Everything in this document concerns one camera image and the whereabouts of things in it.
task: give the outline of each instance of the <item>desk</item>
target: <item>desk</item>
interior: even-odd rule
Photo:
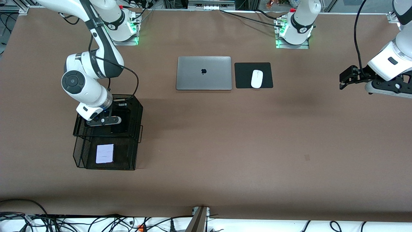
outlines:
[[[410,220],[411,101],[338,88],[357,63],[354,19],[319,15],[310,49],[284,50],[270,26],[218,11],[153,12],[140,44],[119,47],[145,108],[138,169],[108,171],[76,168],[77,101],[60,86],[66,57],[86,51],[90,34],[31,9],[0,62],[0,197],[58,214],[175,216],[205,204],[222,218]],[[362,15],[358,32],[366,63],[398,28]],[[178,56],[214,55],[271,62],[274,88],[175,89]],[[111,92],[131,93],[135,81],[124,71]]]

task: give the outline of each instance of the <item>black mesh basket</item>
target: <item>black mesh basket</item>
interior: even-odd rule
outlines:
[[[122,121],[116,125],[88,126],[79,114],[73,135],[76,145],[73,152],[76,165],[86,169],[135,170],[139,139],[143,126],[143,106],[130,95],[113,95],[112,115]],[[96,163],[97,145],[113,144],[113,162]]]

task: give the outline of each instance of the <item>mouse pad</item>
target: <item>mouse pad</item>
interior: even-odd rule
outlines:
[[[236,88],[253,88],[250,82],[252,81],[252,74],[255,69],[263,72],[262,86],[260,88],[273,88],[270,63],[234,63]]]

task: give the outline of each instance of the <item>white mouse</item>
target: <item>white mouse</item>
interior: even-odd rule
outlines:
[[[253,88],[258,89],[262,86],[263,72],[260,70],[253,70],[252,82],[250,83]]]

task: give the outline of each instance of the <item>laptop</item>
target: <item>laptop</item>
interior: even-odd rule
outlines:
[[[177,90],[231,90],[230,57],[179,57]]]

